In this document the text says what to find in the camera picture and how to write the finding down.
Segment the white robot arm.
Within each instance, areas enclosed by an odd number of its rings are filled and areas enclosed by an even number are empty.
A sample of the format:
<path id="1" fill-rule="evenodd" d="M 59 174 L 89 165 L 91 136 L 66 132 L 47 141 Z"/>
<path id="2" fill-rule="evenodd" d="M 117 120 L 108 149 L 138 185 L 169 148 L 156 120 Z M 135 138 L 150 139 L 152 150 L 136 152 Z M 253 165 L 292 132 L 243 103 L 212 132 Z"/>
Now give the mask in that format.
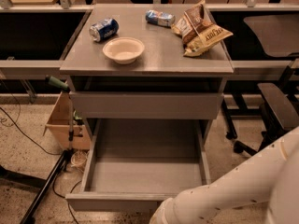
<path id="1" fill-rule="evenodd" d="M 264 224 L 299 224 L 299 127 L 215 182 L 166 199 L 149 224 L 207 224 L 224 209 L 263 202 Z"/>

